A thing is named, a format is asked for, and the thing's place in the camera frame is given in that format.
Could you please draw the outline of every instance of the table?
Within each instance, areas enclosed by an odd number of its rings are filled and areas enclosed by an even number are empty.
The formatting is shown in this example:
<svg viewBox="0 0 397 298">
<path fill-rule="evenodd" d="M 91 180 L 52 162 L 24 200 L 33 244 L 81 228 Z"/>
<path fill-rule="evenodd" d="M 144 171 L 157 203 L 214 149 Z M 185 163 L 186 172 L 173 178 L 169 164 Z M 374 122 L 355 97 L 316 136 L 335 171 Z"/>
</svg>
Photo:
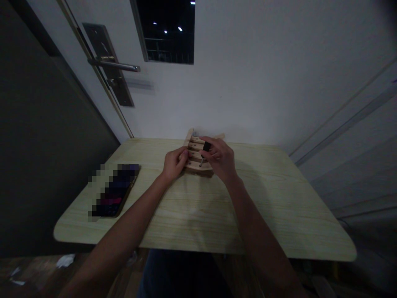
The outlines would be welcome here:
<svg viewBox="0 0 397 298">
<path fill-rule="evenodd" d="M 117 164 L 139 164 L 123 214 L 161 173 L 164 156 L 183 144 L 173 139 L 129 139 L 98 171 L 58 220 L 58 241 L 96 244 L 117 219 L 90 221 L 88 210 L 99 198 Z M 355 246 L 299 169 L 281 149 L 229 143 L 236 169 L 290 258 L 352 261 Z M 229 194 L 217 177 L 184 174 L 161 200 L 140 247 L 244 254 Z"/>
</svg>

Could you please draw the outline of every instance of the hand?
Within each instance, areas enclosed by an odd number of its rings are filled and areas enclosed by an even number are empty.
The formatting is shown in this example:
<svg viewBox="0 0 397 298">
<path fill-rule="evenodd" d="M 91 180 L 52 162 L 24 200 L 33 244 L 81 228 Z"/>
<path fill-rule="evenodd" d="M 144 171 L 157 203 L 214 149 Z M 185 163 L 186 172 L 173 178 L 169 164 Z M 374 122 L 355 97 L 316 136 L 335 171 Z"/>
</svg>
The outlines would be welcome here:
<svg viewBox="0 0 397 298">
<path fill-rule="evenodd" d="M 191 153 L 186 147 L 180 147 L 165 155 L 164 168 L 161 175 L 167 183 L 171 183 L 182 172 L 182 169 Z"/>
<path fill-rule="evenodd" d="M 213 139 L 211 137 L 200 137 L 201 140 L 211 144 L 210 151 L 200 150 L 199 153 L 204 156 L 212 166 L 214 173 L 227 185 L 238 179 L 236 166 L 234 165 L 234 152 L 222 139 Z"/>
</svg>

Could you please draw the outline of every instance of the jeans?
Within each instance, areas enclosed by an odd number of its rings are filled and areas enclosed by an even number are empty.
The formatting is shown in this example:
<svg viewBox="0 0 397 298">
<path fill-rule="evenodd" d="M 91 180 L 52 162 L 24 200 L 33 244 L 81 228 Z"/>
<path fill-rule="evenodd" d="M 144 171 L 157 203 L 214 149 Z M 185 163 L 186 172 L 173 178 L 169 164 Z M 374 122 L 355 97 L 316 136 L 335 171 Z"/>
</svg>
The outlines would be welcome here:
<svg viewBox="0 0 397 298">
<path fill-rule="evenodd" d="M 151 249 L 137 297 L 232 297 L 232 293 L 210 253 Z"/>
</svg>

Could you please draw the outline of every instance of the phone screen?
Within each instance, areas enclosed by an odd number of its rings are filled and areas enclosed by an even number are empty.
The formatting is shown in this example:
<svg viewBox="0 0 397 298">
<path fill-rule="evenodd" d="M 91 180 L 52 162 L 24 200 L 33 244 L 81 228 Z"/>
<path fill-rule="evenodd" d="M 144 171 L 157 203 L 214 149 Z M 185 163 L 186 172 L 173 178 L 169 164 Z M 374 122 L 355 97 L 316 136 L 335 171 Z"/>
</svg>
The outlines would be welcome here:
<svg viewBox="0 0 397 298">
<path fill-rule="evenodd" d="M 97 205 L 93 206 L 91 216 L 117 217 L 128 197 L 139 172 L 139 165 L 119 165 L 110 178 L 109 186 L 100 194 Z"/>
</svg>

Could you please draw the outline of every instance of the door lever handle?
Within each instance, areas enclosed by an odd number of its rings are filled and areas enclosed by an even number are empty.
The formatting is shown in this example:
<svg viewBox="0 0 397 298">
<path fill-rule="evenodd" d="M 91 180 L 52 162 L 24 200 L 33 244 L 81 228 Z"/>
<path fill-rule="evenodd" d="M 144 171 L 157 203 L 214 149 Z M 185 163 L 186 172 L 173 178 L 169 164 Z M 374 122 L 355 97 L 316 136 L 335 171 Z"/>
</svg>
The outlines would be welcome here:
<svg viewBox="0 0 397 298">
<path fill-rule="evenodd" d="M 123 64 L 115 62 L 113 56 L 101 56 L 95 59 L 88 59 L 88 63 L 94 66 L 111 67 L 132 72 L 141 72 L 141 67 L 137 65 Z"/>
</svg>

